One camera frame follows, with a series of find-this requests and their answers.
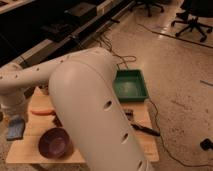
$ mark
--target floor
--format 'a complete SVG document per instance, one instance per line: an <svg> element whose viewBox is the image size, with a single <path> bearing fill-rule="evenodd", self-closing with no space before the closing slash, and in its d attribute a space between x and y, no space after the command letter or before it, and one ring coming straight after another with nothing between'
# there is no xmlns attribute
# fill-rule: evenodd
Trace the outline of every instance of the floor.
<svg viewBox="0 0 213 171"><path fill-rule="evenodd" d="M213 87L200 83L200 80L213 83L213 49L153 34L149 30L173 35L177 28L172 29L170 21L180 11L180 3L173 0L172 4L165 5L164 14L153 9L152 18L146 16L144 8L127 12L120 19L121 23L110 27L106 35L115 52L138 58L137 62L128 65L143 71L150 97L159 110L158 123L164 144L171 154L186 165L213 165L213 151L203 151L199 146L204 138L213 140ZM202 21L213 25L212 19ZM199 34L193 31L184 34L183 39L199 43ZM204 45L213 46L213 34ZM147 103L155 127L155 110ZM0 170L33 171L29 165L4 164L10 144L4 140L3 124L0 134ZM213 171L213 167L182 166L169 157L162 141L156 140L160 155L160 161L153 163L156 171ZM59 165L50 170L87 169Z"/></svg>

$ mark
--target purple bowl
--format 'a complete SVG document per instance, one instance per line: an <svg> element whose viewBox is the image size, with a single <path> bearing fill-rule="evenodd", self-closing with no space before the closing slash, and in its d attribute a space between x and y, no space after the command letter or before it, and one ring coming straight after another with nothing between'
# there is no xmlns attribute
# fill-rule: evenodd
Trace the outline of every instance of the purple bowl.
<svg viewBox="0 0 213 171"><path fill-rule="evenodd" d="M46 158L62 157L67 151L74 152L73 143L62 128L52 128L45 132L39 140L39 152Z"/></svg>

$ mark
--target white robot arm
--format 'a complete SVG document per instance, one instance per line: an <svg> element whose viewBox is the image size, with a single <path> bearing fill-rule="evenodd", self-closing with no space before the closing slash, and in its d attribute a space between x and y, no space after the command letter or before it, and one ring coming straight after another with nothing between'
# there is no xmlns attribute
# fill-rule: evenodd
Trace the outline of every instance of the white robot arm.
<svg viewBox="0 0 213 171"><path fill-rule="evenodd" d="M91 171L152 171L113 91L115 76L116 63L105 49L68 54L0 74L1 108L21 114L22 89L49 84L57 115Z"/></svg>

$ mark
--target green tray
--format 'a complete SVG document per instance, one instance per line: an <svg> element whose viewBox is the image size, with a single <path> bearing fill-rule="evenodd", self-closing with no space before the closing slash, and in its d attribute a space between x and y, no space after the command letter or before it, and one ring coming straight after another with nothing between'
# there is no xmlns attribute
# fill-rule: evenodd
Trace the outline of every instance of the green tray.
<svg viewBox="0 0 213 171"><path fill-rule="evenodd" d="M114 81L114 90L120 102L143 102L149 98L140 70L119 70Z"/></svg>

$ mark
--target chair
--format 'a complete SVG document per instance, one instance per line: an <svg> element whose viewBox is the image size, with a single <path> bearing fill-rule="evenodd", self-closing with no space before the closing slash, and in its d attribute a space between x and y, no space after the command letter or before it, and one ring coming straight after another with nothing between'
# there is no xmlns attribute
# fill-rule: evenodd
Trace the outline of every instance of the chair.
<svg viewBox="0 0 213 171"><path fill-rule="evenodd" d="M180 30L175 34L176 37L179 37L183 32L190 30L192 32L196 29L201 33L202 37L200 42L205 42L207 39L207 35L203 28L207 28L206 32L211 33L213 30L212 26L202 24L198 22L199 17L212 18L213 17L213 1L212 0L193 0L192 4L188 8L188 13L193 15L194 18L187 21L175 20L171 23L171 26L174 27L176 23L187 25L185 28Z"/></svg>
<svg viewBox="0 0 213 171"><path fill-rule="evenodd" d="M152 16L152 13L151 13L151 6L155 6L155 7L158 7L161 9L161 12L163 13L164 12L164 8L163 6L155 3L155 0L135 0L135 5L132 6L132 8L130 9L131 11L133 11L133 9L137 6L140 6L140 5L145 5L145 7L147 8L148 10L148 17L151 17Z"/></svg>

